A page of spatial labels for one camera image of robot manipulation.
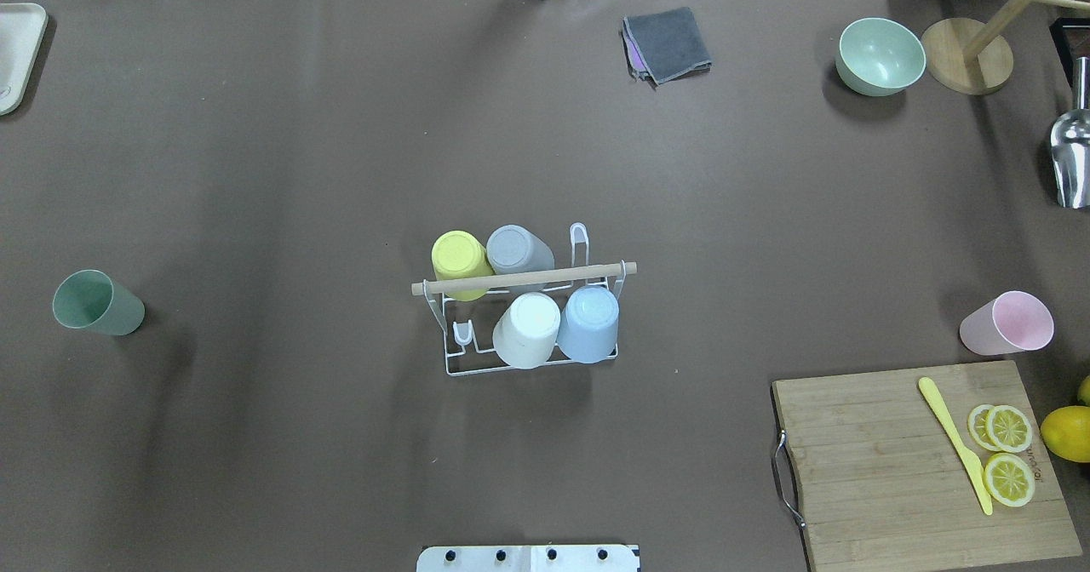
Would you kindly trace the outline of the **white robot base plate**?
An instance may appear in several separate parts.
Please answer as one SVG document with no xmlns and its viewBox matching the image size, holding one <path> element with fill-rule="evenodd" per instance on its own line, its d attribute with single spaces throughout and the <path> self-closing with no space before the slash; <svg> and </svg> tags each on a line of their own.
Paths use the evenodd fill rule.
<svg viewBox="0 0 1090 572">
<path fill-rule="evenodd" d="M 559 544 L 433 546 L 416 571 L 641 571 L 638 546 Z"/>
</svg>

